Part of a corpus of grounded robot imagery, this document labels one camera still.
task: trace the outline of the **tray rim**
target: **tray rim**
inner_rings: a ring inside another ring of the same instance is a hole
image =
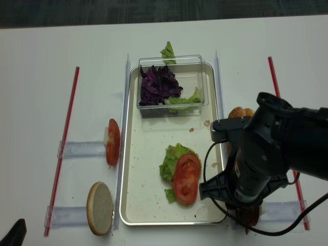
[[[209,66],[209,68],[211,69],[210,73],[212,74],[213,76],[213,81],[214,81],[214,89],[215,91],[217,90],[217,86],[216,86],[216,83],[215,83],[215,74],[214,74],[214,69],[212,67],[211,64],[205,62],[204,63],[205,66]],[[135,69],[138,69],[139,66],[136,66],[134,67],[131,72],[130,72],[130,76],[129,76],[129,93],[128,93],[128,97],[127,97],[127,105],[130,103],[130,84],[131,84],[131,75],[132,73],[134,72]],[[216,111],[216,117],[217,119],[219,119],[219,112],[218,110],[222,110],[222,109],[218,109],[218,105],[217,105],[217,93],[214,93],[214,99],[215,99],[215,111]],[[128,119],[129,119],[129,110],[127,110],[126,112],[126,122],[123,122],[122,124],[125,125],[125,127],[127,128],[128,126]],[[125,135],[124,135],[124,151],[123,151],[123,156],[121,156],[121,158],[123,159],[122,160],[122,170],[124,170],[125,168],[125,158],[126,158],[126,151],[127,151],[127,148],[126,148],[126,142],[127,142],[127,131],[125,131]],[[223,160],[224,160],[224,157],[223,157],[223,154],[224,154],[224,151],[222,149],[222,145],[220,145],[220,156],[221,156],[221,168],[222,168],[222,171],[224,170],[224,163],[223,163]],[[120,191],[120,200],[119,200],[119,215],[120,215],[120,218],[121,220],[123,221],[124,224],[128,225],[128,226],[196,226],[196,225],[215,225],[215,224],[219,224],[221,222],[223,222],[226,218],[226,216],[222,219],[222,221],[220,222],[128,222],[124,219],[123,215],[122,215],[122,186],[123,186],[123,182],[124,182],[124,171],[122,172],[122,178],[121,178],[121,184],[120,184],[120,187],[121,187],[121,191]]]

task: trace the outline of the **purple cabbage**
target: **purple cabbage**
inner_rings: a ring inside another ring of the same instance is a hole
[[[179,86],[175,74],[168,66],[157,69],[152,66],[147,73],[144,73],[140,67],[140,73],[142,76],[140,106],[164,104],[164,99],[170,96],[180,97],[183,88]]]

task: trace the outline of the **white table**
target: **white table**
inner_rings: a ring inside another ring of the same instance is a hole
[[[244,236],[226,225],[122,222],[108,237],[66,228],[51,229],[45,238],[43,223],[76,66],[80,75],[67,138],[74,141],[102,139],[108,119],[120,117],[127,54],[134,67],[141,57],[158,56],[167,40],[177,55],[201,54],[211,64],[217,50],[226,116],[236,106],[256,109],[259,91],[274,93],[268,56],[283,98],[294,106],[327,107],[327,26],[328,16],[310,16],[0,30],[0,238],[25,218],[24,245],[326,245],[328,202],[310,214],[309,232],[277,238]],[[72,161],[63,169],[58,205],[83,206],[94,182],[115,178],[101,160]],[[308,205],[328,188],[306,175],[300,180]],[[296,189],[280,189],[269,200],[297,200]]]

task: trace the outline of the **black object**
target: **black object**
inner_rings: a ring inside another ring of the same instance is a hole
[[[0,246],[21,246],[26,235],[24,219],[19,219],[8,234],[0,241]]]
[[[212,200],[212,202],[214,203],[215,206],[217,206],[218,209],[221,210],[221,212],[223,212],[227,217],[233,219],[234,221],[236,221],[237,223],[239,223],[240,225],[242,225],[243,227],[245,227],[246,229],[249,229],[250,231],[253,231],[253,232],[256,232],[256,233],[259,233],[259,234],[262,234],[262,235],[265,235],[265,236],[281,236],[281,235],[284,235],[288,232],[290,232],[292,229],[294,229],[298,224],[299,222],[302,221],[302,219],[309,213],[311,212],[313,209],[315,209],[317,206],[319,206],[320,204],[322,204],[324,201],[326,201],[328,199],[328,193],[324,194],[322,197],[320,197],[318,200],[316,200],[314,203],[312,203],[307,209],[305,209],[297,218],[296,220],[289,226],[287,227],[286,229],[282,230],[282,231],[279,231],[279,232],[266,232],[266,231],[262,231],[262,230],[259,230],[259,229],[256,229],[256,228],[253,228],[251,225],[249,225],[247,222],[245,222],[244,220],[240,219],[240,218],[237,218],[235,217],[234,215],[230,214],[228,211],[226,211],[224,208],[222,208],[218,203],[217,201],[214,199],[214,197],[212,196],[210,190],[209,190],[209,187],[207,186],[207,181],[206,181],[206,163],[207,163],[207,158],[209,156],[209,153],[211,151],[211,149],[216,145],[216,144],[219,144],[219,142],[215,142],[213,143],[209,150],[207,151],[206,153],[206,156],[205,156],[205,160],[204,160],[204,168],[203,168],[203,179],[204,179],[204,186],[205,186],[205,189],[210,197],[210,199]]]
[[[199,185],[200,199],[211,196],[228,209],[258,206],[286,187],[288,169],[328,180],[328,109],[295,109],[264,92],[257,102],[260,107],[251,118],[211,124],[212,140],[230,142],[231,153],[226,169],[207,187]]]

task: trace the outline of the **robotic arm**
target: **robotic arm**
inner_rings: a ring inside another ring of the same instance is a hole
[[[212,122],[212,141],[229,142],[231,152],[226,169],[199,185],[201,199],[228,209],[258,206],[289,184],[289,169],[328,180],[328,108],[296,109],[264,92],[257,102],[253,117]]]

